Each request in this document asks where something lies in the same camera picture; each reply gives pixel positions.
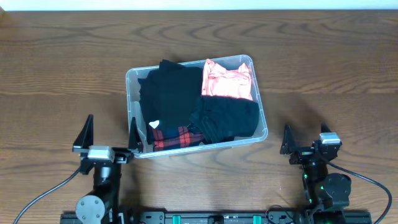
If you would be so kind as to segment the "dark teal garment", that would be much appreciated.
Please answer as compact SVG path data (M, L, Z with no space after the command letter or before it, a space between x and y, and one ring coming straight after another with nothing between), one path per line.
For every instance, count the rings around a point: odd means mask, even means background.
M190 115L193 127L208 144L253 136L259 122L259 105L244 98L201 96Z

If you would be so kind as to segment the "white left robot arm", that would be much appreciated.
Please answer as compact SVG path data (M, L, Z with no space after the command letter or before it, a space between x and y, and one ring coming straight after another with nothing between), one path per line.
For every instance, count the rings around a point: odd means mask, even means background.
M119 209L121 166L143 151L137 128L129 132L127 147L94 144L94 116L88 115L73 143L73 152L80 156L80 173L93 174L93 190L76 203L75 214L82 223L128 223L126 213Z

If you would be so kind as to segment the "coral pink garment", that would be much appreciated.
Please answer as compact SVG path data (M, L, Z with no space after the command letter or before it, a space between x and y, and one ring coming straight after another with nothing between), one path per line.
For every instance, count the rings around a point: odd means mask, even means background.
M220 64L206 59L203 67L203 96L224 96L252 101L250 69L242 63L237 70L227 70Z

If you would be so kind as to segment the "red navy plaid shirt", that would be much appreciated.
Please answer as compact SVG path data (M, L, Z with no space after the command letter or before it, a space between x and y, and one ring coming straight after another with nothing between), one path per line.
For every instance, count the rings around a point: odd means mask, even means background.
M171 129L154 129L149 126L147 140L154 152L198 146L206 143L203 133L191 133L186 126Z

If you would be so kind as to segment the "clear plastic storage bin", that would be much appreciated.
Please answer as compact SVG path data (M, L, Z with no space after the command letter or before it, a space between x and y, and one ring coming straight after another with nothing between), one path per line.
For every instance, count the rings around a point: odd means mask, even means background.
M129 123L129 137L135 139L139 144L134 156L136 159L148 159L157 157L174 156L178 154L188 154L193 152L203 152L214 149L229 149L234 147L250 146L254 143L265 140L269 134L267 127L266 116L261 100L261 94L257 84L256 73L254 69L254 62L248 55L234 55L229 57L214 58L214 62L220 64L222 67L232 70L238 68L242 64L246 64L249 68L251 76L251 95L253 100L259 105L259 121L254 134L251 137L236 137L234 141L226 141L216 144L203 144L192 147L183 147L178 149L166 151L153 151L153 146L147 143L147 128L139 104L140 89L139 79L144 79L149 72L157 70L158 65L149 67L137 67L127 71L126 79L126 93L127 93L127 115Z

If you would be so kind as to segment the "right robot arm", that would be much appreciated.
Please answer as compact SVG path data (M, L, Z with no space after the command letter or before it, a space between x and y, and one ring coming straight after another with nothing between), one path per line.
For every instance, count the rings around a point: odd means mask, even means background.
M349 205L351 179L345 174L330 173L327 168L341 146L341 139L325 124L311 146L299 146L292 128L285 125L280 153L290 156L289 164L301 166L305 198L310 203L297 215L297 223L347 222L344 208Z

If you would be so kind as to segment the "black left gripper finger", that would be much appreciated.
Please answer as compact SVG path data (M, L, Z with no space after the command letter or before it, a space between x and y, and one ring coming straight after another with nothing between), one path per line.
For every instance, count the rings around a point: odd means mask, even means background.
M74 149L88 149L93 145L93 118L92 114L88 115L81 132L73 143Z
M136 119L133 117L130 122L129 142L127 149L132 152L143 152L143 148L144 146L139 136Z

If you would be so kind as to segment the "black garment with tag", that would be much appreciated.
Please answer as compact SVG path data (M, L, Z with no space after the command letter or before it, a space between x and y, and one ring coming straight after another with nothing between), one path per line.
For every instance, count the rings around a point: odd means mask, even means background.
M140 106L147 126L158 129L188 126L190 115L201 96L203 69L162 60L158 69L138 79Z

